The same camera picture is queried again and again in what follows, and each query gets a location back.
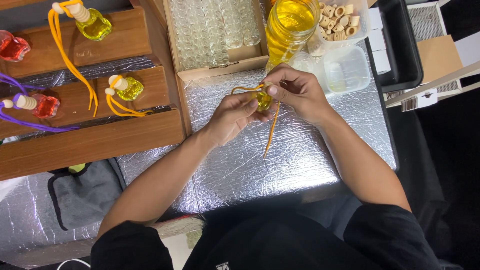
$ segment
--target black sleeve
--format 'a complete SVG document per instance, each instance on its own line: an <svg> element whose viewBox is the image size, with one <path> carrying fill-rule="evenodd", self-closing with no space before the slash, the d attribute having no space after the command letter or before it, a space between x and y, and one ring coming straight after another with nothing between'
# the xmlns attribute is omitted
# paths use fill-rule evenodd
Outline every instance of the black sleeve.
<svg viewBox="0 0 480 270"><path fill-rule="evenodd" d="M126 221L106 232L91 252L92 270L171 269L172 259L157 230Z"/></svg>
<svg viewBox="0 0 480 270"><path fill-rule="evenodd" d="M343 237L384 269L440 269L417 219L399 206L360 206Z"/></svg>

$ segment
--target red perfume bottle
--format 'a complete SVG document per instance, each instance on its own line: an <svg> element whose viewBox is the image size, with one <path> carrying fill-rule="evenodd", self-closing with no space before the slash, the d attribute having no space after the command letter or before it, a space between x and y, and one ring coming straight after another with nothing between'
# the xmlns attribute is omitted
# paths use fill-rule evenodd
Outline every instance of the red perfume bottle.
<svg viewBox="0 0 480 270"><path fill-rule="evenodd" d="M38 118L54 117L60 106L58 99L43 94L34 94L31 97L21 95L14 103L19 108L32 110L32 114Z"/></svg>
<svg viewBox="0 0 480 270"><path fill-rule="evenodd" d="M0 30L0 58L18 62L30 51L30 45L25 39L14 37L10 32Z"/></svg>

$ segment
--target hand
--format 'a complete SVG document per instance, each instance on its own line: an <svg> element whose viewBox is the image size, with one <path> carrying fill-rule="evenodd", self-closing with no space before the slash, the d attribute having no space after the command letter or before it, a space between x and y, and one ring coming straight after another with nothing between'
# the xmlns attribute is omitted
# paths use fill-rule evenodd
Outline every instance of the hand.
<svg viewBox="0 0 480 270"><path fill-rule="evenodd" d="M335 112L312 73L302 72L281 63L268 73L263 82L273 83L267 93L293 107L295 112L310 124L321 126L322 118Z"/></svg>
<svg viewBox="0 0 480 270"><path fill-rule="evenodd" d="M222 146L233 139L249 123L267 122L273 118L269 110L257 112L256 92L245 92L226 96L213 113L212 119L202 129L208 133L213 147ZM276 104L270 106L276 110Z"/></svg>

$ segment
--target yellow liquid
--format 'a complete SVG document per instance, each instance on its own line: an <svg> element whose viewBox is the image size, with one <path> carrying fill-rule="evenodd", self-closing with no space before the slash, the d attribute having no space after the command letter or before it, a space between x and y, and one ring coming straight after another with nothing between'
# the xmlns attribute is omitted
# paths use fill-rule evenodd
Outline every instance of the yellow liquid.
<svg viewBox="0 0 480 270"><path fill-rule="evenodd" d="M270 105L272 105L273 98L263 91L258 91L256 98L258 100L257 111L268 110Z"/></svg>
<svg viewBox="0 0 480 270"><path fill-rule="evenodd" d="M275 15L283 27L278 24ZM312 10L304 2L278 0L276 13L270 12L265 29L270 52L269 64L277 65L281 62L288 62L297 51L303 48L313 33L313 31L303 34L299 32L313 28L314 24L315 18Z"/></svg>
<svg viewBox="0 0 480 270"><path fill-rule="evenodd" d="M88 11L90 19L85 23L77 21L78 30L91 40L101 41L112 32L112 24L98 10L88 9Z"/></svg>
<svg viewBox="0 0 480 270"><path fill-rule="evenodd" d="M144 86L132 77L126 77L125 80L128 82L127 89L117 90L117 95L123 100L132 101L144 90Z"/></svg>

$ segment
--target yellow cord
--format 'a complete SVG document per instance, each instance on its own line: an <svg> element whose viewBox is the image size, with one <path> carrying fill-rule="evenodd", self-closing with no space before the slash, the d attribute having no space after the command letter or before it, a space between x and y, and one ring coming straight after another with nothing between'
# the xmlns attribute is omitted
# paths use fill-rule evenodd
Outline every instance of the yellow cord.
<svg viewBox="0 0 480 270"><path fill-rule="evenodd" d="M69 16L70 18L73 18L72 14L70 14L70 11L65 6L75 5L75 4L83 5L83 2L80 0L70 0L70 1L60 3L60 7L65 11L67 16ZM75 77L77 77L80 81L82 81L87 86L88 91L90 92L90 104L88 105L88 110L92 108L92 100L94 100L95 110L93 112L93 117L95 117L96 111L98 108L98 99L96 97L96 93L93 90L93 88L90 86L88 81L82 76L82 74L80 74L80 72L75 68L72 62L68 59L67 54L65 54L65 51L63 50L63 43L61 40L59 14L53 9L51 9L48 12L48 24L50 25L50 30L52 31L53 39L55 40L55 43L57 44L57 47L60 50L60 54L63 58L63 61L67 65L67 68L73 73L73 75L75 75Z"/></svg>
<svg viewBox="0 0 480 270"><path fill-rule="evenodd" d="M114 85L122 78L121 75L118 75L115 80L113 80L113 82L110 84L110 88L114 89L115 90L115 87ZM113 104L117 105L120 109L122 110L126 110L126 111L129 111L131 113L119 113L112 105L112 102ZM137 116L137 117L142 117L142 116L146 116L147 113L149 112L153 112L152 110L146 110L146 111L142 111L142 112L138 112L138 111L134 111L134 110L131 110L131 109L128 109L126 107L124 107L123 105L121 105L120 103L118 103L116 100L113 99L112 95L109 95L107 94L107 104L108 106L110 107L110 109L112 110L112 112L114 112L116 115L118 116Z"/></svg>
<svg viewBox="0 0 480 270"><path fill-rule="evenodd" d="M232 89L232 95L233 95L233 92L235 92L235 90L238 90L238 89L242 89L242 90L247 90L247 91L256 91L260 88L262 88L264 85L259 85L255 88L246 88L246 87L241 87L241 86L238 86L238 87L235 87L234 89ZM265 153L264 153L264 158L267 156L267 152L268 152L268 149L270 148L270 144L272 143L272 137L273 137L273 130L275 129L275 124L276 124L276 119L278 117L278 111L280 110L280 101L278 102L277 104L277 108L276 108L276 112L275 112L275 117L273 119L273 124L272 124L272 128L270 128L270 135L268 136L268 143L267 143L267 147L265 148Z"/></svg>

